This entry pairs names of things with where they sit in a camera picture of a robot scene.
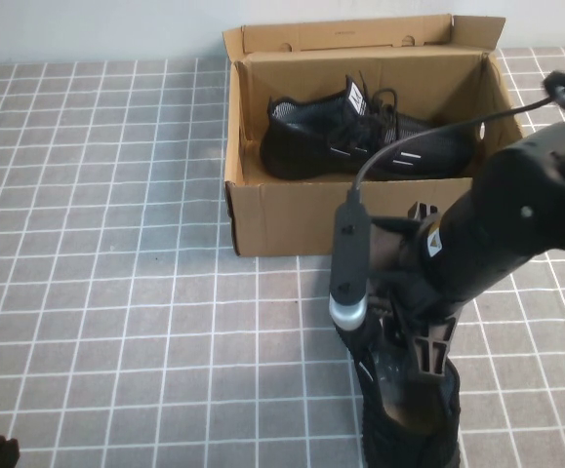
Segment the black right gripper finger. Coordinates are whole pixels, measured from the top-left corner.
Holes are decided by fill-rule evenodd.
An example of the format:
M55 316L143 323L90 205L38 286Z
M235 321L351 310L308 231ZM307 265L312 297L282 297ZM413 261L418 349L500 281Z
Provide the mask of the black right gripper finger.
M388 341L401 341L401 324L390 297L370 295L368 305L369 311L379 319L383 327L384 338Z
M426 308L399 304L398 320L412 376L421 381L442 380L446 376L448 353L458 323L458 307L440 301Z

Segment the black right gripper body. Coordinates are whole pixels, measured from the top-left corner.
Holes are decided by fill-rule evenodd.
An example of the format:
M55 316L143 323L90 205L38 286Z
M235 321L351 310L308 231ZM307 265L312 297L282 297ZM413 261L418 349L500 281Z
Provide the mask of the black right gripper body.
M428 235L440 218L438 209L417 202L405 217L378 216L370 233L373 291L388 296L400 316L410 320L444 320L459 314L464 303L440 289L430 262Z

